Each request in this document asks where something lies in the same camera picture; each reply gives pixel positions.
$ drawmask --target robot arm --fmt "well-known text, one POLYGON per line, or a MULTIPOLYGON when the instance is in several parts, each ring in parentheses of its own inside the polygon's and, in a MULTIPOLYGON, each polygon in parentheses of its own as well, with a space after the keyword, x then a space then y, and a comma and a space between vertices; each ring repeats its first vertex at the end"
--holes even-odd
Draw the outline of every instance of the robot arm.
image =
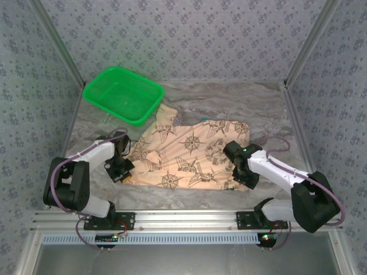
MULTIPOLYGON (((121 132, 116 132, 114 137, 121 134, 121 132)), ((101 143, 105 139, 107 137, 99 137, 88 148, 95 146, 97 143, 101 143)), ((89 214, 93 217, 104 219, 104 223, 113 224, 115 222, 114 204, 90 194, 89 174, 98 165, 105 162, 104 167, 114 182, 124 180, 131 176, 129 171, 134 168, 134 165, 131 161, 122 157, 122 153, 129 142, 130 139, 125 135, 121 139, 113 142, 99 144, 93 150, 89 151, 87 148, 84 150, 87 151, 86 154, 62 166, 56 172, 54 183, 55 192, 61 204, 70 210, 89 214), (71 182, 66 183, 65 180, 70 177, 71 182)), ((54 158, 51 162, 43 197, 46 205, 57 206, 51 193, 50 180, 55 168, 65 160, 67 158, 54 158)))
POLYGON ((331 187, 322 173, 317 171, 309 174, 299 171, 269 157, 274 163, 294 172, 290 174, 272 164, 267 159, 266 151, 255 144, 242 148, 235 141, 232 141, 225 146, 223 152, 236 166, 233 170, 234 180, 254 189, 259 181, 259 175, 262 175, 291 196, 290 200, 280 201, 268 198, 259 203, 255 207, 255 212, 257 212, 255 214, 260 223, 297 221, 306 231, 314 233, 340 212, 338 205, 326 192, 307 180, 315 180, 332 193, 331 187))

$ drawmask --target purple cable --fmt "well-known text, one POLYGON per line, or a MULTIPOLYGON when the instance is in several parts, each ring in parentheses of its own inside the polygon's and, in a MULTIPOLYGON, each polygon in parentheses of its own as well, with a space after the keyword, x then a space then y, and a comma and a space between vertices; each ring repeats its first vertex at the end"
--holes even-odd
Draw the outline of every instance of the purple cable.
POLYGON ((267 250, 273 251, 273 250, 278 250, 281 249, 283 247, 285 247, 285 245, 289 242, 289 240, 291 239, 291 234, 292 234, 292 223, 288 222, 288 226, 289 226, 289 231, 288 231, 288 235, 287 238, 284 240, 284 242, 282 242, 281 245, 276 246, 275 248, 268 248, 267 250))
POLYGON ((76 231, 76 234, 78 235, 78 237, 80 238, 80 240, 89 248, 93 248, 93 249, 96 249, 96 250, 101 250, 101 248, 99 248, 98 246, 95 246, 95 245, 91 245, 89 242, 87 242, 83 236, 79 233, 79 229, 78 229, 78 226, 79 226, 79 223, 81 221, 84 221, 87 219, 87 216, 83 216, 81 217, 77 222, 76 222, 76 226, 75 226, 75 231, 76 231))
POLYGON ((310 179, 304 175, 301 175, 299 173, 294 173, 292 170, 288 169, 288 168, 285 168, 279 164, 277 164, 276 162, 274 162, 272 159, 269 158, 269 154, 270 153, 273 153, 273 152, 286 152, 286 151, 289 151, 289 149, 291 148, 291 144, 288 142, 288 140, 286 140, 285 138, 283 137, 280 137, 280 136, 267 136, 267 137, 264 137, 262 139, 260 139, 259 141, 266 141, 268 139, 280 139, 282 141, 284 141, 286 144, 287 144, 287 148, 283 148, 283 149, 273 149, 273 150, 269 150, 266 152, 266 158, 267 160, 273 164, 275 167, 289 173, 289 174, 292 174, 294 176, 298 176, 302 179, 305 179, 309 182, 311 182, 312 184, 316 185, 317 187, 319 187, 322 191, 324 191, 327 195, 329 195, 333 200, 334 202, 338 205, 338 207, 340 208, 340 212, 341 212, 341 216, 340 216, 340 219, 339 221, 337 222, 334 222, 334 223, 326 223, 326 225, 328 226, 337 226, 337 225, 341 225, 344 220, 345 220, 345 208, 343 206, 343 204, 341 203, 341 201, 329 190, 327 189, 325 186, 321 185, 320 183, 318 183, 316 180, 313 180, 313 179, 310 179))
POLYGON ((112 137, 112 138, 106 139, 106 140, 102 140, 102 141, 100 141, 98 143, 93 144, 92 146, 90 146, 89 148, 85 149, 81 153, 78 153, 77 155, 72 156, 71 158, 65 159, 58 166, 56 166, 56 168, 53 170, 52 175, 51 175, 51 180, 50 180, 51 181, 51 183, 50 183, 51 193, 52 193, 53 199, 55 200, 57 206, 60 209, 64 210, 66 213, 72 213, 73 212, 72 210, 69 210, 65 206, 63 206, 63 204, 60 202, 60 200, 58 199, 58 197, 56 195, 56 192, 55 192, 55 177, 56 177, 56 172, 59 169, 61 169, 61 167, 64 166, 65 164, 67 164, 67 163, 69 163, 69 162, 71 162, 71 161, 73 161, 75 159, 78 159, 78 158, 84 156, 85 154, 87 154, 87 153, 91 152, 93 149, 95 149, 97 146, 100 146, 100 145, 102 145, 104 143, 107 143, 107 142, 113 142, 115 140, 118 140, 118 139, 124 137, 127 134, 127 129, 125 129, 125 128, 117 128, 117 129, 113 130, 110 134, 112 134, 112 133, 114 133, 114 132, 116 132, 117 130, 120 130, 120 129, 124 129, 125 130, 125 133, 123 133, 123 134, 121 134, 119 136, 112 137))

